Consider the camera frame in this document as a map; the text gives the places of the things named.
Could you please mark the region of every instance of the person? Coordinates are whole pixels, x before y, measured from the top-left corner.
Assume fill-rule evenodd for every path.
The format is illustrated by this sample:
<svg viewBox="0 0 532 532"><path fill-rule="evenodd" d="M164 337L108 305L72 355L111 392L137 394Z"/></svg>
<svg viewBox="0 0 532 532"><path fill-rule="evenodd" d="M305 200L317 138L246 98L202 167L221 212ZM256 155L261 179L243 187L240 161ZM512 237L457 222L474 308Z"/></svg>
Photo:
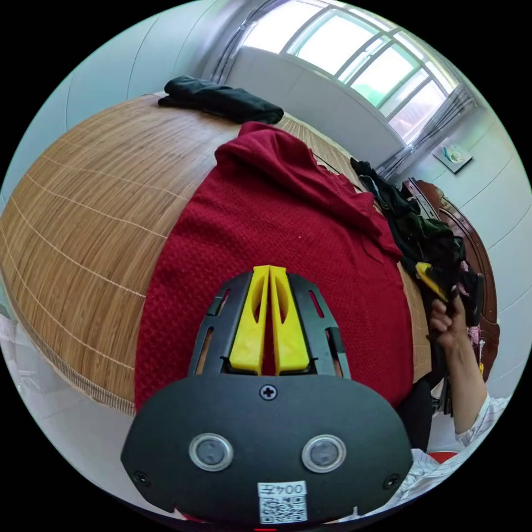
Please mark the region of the person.
<svg viewBox="0 0 532 532"><path fill-rule="evenodd" d="M412 467L397 492L384 506L364 515L358 515L355 508L352 515L336 522L389 510L443 482L482 443L506 408L510 397L490 397L480 374L467 336L466 312L460 296L457 296L452 304L455 312L450 318L446 314L445 304L439 300L433 301L430 325L440 333L437 341L444 349L449 368L456 440L462 443L465 449L442 464L420 449L412 449Z"/></svg>

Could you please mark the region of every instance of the red sweater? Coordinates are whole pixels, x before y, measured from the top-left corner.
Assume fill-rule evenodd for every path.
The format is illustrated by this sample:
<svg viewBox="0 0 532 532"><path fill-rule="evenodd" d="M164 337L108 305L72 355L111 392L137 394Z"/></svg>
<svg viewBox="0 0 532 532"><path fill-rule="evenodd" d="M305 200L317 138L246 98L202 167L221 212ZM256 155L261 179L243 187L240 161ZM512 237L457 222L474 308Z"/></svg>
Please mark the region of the red sweater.
<svg viewBox="0 0 532 532"><path fill-rule="evenodd" d="M212 298L226 280L262 264L318 286L339 325L351 377L397 405L413 380L410 311L397 269L401 252L373 195L356 193L303 142L258 122L244 124L215 156L217 166L171 231L148 288L136 408L186 377Z"/></svg>

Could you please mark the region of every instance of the wooden headboard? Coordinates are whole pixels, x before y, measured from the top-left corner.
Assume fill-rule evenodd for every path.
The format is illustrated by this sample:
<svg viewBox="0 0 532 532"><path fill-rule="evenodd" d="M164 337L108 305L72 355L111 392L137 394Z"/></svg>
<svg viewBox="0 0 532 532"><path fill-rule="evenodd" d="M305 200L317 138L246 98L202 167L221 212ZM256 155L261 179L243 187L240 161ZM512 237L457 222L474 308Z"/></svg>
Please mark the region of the wooden headboard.
<svg viewBox="0 0 532 532"><path fill-rule="evenodd" d="M457 237L464 239L467 261L477 273L484 275L484 304L480 315L480 345L475 350L477 360L482 350L484 380L489 377L493 362L499 350L500 328L497 324L497 292L492 266L488 253L477 231L470 221L445 196L439 198L435 186L413 178L405 181L404 186L415 196L427 217L436 217L444 221Z"/></svg>

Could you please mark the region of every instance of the bamboo mat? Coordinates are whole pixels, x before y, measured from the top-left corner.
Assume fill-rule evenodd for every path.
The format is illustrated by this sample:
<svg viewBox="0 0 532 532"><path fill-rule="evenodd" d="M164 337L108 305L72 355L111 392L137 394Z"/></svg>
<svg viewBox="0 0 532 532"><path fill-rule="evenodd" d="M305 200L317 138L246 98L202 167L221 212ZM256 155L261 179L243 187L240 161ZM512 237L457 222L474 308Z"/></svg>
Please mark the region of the bamboo mat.
<svg viewBox="0 0 532 532"><path fill-rule="evenodd" d="M215 149L239 131L157 99L127 101L68 131L23 176L0 223L2 278L21 325L76 388L130 415L137 331L159 253ZM330 140L289 116L278 127L362 190ZM418 289L401 273L418 379L430 370L427 326Z"/></svg>

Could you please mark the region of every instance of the sleeve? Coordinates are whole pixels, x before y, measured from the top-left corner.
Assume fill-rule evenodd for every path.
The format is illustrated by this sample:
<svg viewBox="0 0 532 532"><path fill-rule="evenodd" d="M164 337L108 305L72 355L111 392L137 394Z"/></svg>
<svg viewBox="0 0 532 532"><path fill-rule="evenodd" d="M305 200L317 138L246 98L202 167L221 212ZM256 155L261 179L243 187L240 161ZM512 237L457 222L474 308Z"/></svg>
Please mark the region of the sleeve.
<svg viewBox="0 0 532 532"><path fill-rule="evenodd" d="M502 399L493 399L487 394L473 426L468 431L456 434L457 442L467 447L493 427L500 415L504 412L510 398L511 396Z"/></svg>

